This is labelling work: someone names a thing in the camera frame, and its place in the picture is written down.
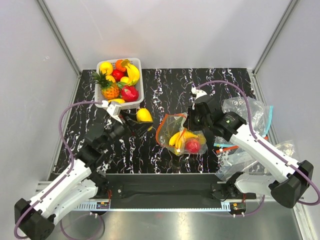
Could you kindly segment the clear bag orange zipper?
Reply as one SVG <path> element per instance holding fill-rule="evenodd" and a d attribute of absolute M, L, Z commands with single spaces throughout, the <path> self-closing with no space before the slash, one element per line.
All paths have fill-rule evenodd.
<path fill-rule="evenodd" d="M 156 142 L 176 156 L 203 155 L 207 140 L 201 130 L 191 131 L 184 127 L 186 113 L 166 114 L 156 131 Z"/>

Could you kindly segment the red apple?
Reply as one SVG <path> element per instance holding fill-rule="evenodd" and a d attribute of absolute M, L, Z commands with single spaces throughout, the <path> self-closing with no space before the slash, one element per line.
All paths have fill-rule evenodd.
<path fill-rule="evenodd" d="M 122 71 L 120 71 L 120 70 L 118 70 L 118 69 L 115 69 L 115 70 L 113 70 L 113 72 L 112 72 L 112 76 L 113 76 L 114 79 L 118 82 L 118 81 L 121 80 L 122 77 L 125 76 L 125 73 L 122 72 Z"/>
<path fill-rule="evenodd" d="M 201 144 L 196 138 L 189 138 L 185 143 L 184 149 L 191 154 L 197 154 L 201 149 Z"/>

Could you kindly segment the yellow banana bunch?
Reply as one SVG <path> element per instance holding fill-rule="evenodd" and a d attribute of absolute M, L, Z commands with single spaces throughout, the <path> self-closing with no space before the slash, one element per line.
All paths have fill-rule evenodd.
<path fill-rule="evenodd" d="M 190 138 L 197 139 L 198 136 L 190 131 L 182 131 L 175 133 L 169 140 L 169 146 L 181 149 L 183 144 Z"/>

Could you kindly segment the green apple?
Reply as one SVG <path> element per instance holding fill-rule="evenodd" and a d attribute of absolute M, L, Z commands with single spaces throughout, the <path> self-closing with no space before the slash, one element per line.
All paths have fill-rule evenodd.
<path fill-rule="evenodd" d="M 187 120 L 186 116 L 180 116 L 179 119 L 178 119 L 179 125 L 183 126 L 184 123 L 186 122 L 186 120 Z"/>

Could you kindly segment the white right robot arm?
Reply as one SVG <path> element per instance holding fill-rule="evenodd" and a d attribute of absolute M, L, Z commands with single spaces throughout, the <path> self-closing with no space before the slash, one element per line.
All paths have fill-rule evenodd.
<path fill-rule="evenodd" d="M 281 152 L 255 133 L 237 113 L 224 113 L 207 94 L 195 97 L 183 126 L 191 132 L 209 129 L 216 137 L 243 149 L 270 173 L 252 175 L 236 172 L 218 188 L 218 196 L 228 194 L 236 199 L 248 193 L 266 195 L 291 209 L 311 184 L 314 166 L 309 161 L 299 162 Z"/>

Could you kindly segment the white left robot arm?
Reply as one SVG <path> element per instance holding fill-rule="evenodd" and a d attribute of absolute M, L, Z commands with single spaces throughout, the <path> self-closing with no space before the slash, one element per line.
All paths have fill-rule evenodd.
<path fill-rule="evenodd" d="M 45 189 L 31 199 L 21 198 L 14 205 L 14 235 L 17 239 L 45 240 L 57 223 L 82 202 L 103 198 L 108 181 L 97 172 L 104 150 L 116 140 L 130 136 L 141 138 L 152 128 L 151 117 L 139 120 L 137 115 L 121 111 L 110 128 L 94 123 L 88 129 L 84 144 L 68 167 Z"/>

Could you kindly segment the clear bag red zipper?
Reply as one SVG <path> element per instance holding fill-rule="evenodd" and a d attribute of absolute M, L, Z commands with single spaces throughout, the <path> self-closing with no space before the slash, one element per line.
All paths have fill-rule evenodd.
<path fill-rule="evenodd" d="M 248 174 L 264 173 L 263 166 L 239 147 L 219 148 L 216 151 L 216 155 L 218 157 L 216 176 L 223 182 L 226 182 L 236 172 Z"/>

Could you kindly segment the small yellow mango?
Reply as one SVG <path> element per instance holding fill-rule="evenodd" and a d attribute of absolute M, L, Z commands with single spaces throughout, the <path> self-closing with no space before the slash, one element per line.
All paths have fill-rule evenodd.
<path fill-rule="evenodd" d="M 111 102 L 116 102 L 116 103 L 119 103 L 119 104 L 124 104 L 126 101 L 122 98 L 114 98 L 114 99 L 110 99 L 108 100 L 109 103 Z"/>

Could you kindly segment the red dragon fruit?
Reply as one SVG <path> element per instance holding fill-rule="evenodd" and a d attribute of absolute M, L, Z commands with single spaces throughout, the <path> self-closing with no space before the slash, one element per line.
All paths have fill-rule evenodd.
<path fill-rule="evenodd" d="M 139 92 L 134 86 L 125 85 L 121 89 L 121 98 L 126 102 L 134 102 L 139 98 Z"/>

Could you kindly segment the small pineapple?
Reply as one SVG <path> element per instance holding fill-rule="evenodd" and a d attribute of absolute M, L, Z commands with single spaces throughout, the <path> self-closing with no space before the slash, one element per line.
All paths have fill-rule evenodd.
<path fill-rule="evenodd" d="M 120 88 L 113 80 L 107 79 L 107 74 L 102 71 L 92 72 L 92 78 L 100 86 L 102 95 L 107 100 L 113 100 L 120 96 Z"/>

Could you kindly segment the yellow starfruit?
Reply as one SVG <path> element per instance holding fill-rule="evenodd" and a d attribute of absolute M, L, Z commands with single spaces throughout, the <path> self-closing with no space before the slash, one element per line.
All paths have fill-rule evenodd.
<path fill-rule="evenodd" d="M 124 61 L 125 61 L 124 67 L 126 68 L 127 75 L 130 80 L 128 85 L 134 86 L 140 79 L 140 71 L 135 65 L 130 63 L 129 60 L 125 59 Z"/>

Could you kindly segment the orange tangerine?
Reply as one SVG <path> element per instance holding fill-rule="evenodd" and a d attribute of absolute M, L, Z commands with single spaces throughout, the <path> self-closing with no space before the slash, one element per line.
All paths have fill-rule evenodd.
<path fill-rule="evenodd" d="M 115 68 L 122 72 L 122 73 L 125 73 L 127 71 L 126 69 L 126 66 L 127 66 L 127 61 L 126 60 L 123 60 L 123 59 L 118 59 L 115 63 Z"/>

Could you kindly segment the white plastic fruit basket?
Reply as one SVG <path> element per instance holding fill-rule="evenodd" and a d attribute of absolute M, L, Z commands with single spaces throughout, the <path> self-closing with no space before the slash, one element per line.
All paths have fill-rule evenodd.
<path fill-rule="evenodd" d="M 113 70 L 116 69 L 115 67 L 115 63 L 118 59 L 112 59 L 112 60 L 107 60 L 107 61 L 101 61 L 97 64 L 96 67 L 96 72 L 100 71 L 100 64 L 102 62 L 110 62 L 113 65 Z M 109 80 L 113 80 L 116 82 L 116 84 L 118 85 L 118 87 L 120 88 L 120 95 L 118 98 L 122 99 L 121 96 L 121 90 L 125 85 L 128 86 L 134 86 L 136 88 L 136 90 L 139 92 L 139 97 L 136 101 L 132 101 L 132 102 L 125 102 L 121 105 L 121 108 L 123 110 L 129 110 L 129 109 L 137 109 L 140 106 L 140 103 L 144 100 L 144 87 L 143 87 L 143 77 L 142 77 L 142 68 L 141 68 L 141 61 L 138 58 L 127 58 L 127 59 L 123 59 L 123 60 L 129 60 L 131 64 L 133 64 L 134 66 L 136 66 L 139 69 L 140 72 L 140 78 L 138 80 L 138 82 L 135 85 L 129 85 L 130 83 L 130 79 L 128 77 L 127 71 L 125 72 L 125 76 L 121 78 L 120 81 L 116 81 L 115 78 L 111 75 L 107 75 L 107 79 Z M 94 91 L 94 101 L 97 103 L 101 103 L 102 101 L 108 101 L 101 93 L 101 88 L 100 86 L 95 83 L 95 91 Z"/>

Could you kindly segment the yellow lemon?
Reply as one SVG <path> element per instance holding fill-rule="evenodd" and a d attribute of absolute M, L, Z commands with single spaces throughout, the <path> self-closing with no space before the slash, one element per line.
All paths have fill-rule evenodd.
<path fill-rule="evenodd" d="M 113 70 L 114 70 L 113 65 L 108 61 L 102 62 L 99 66 L 99 71 L 102 74 L 106 74 L 107 76 L 111 75 L 113 73 Z"/>

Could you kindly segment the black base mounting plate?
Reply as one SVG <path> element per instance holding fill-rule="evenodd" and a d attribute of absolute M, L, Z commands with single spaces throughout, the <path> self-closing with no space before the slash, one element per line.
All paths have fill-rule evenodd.
<path fill-rule="evenodd" d="M 214 173 L 111 174 L 102 177 L 93 199 L 125 199 L 131 196 L 212 197 L 212 187 L 222 184 Z"/>

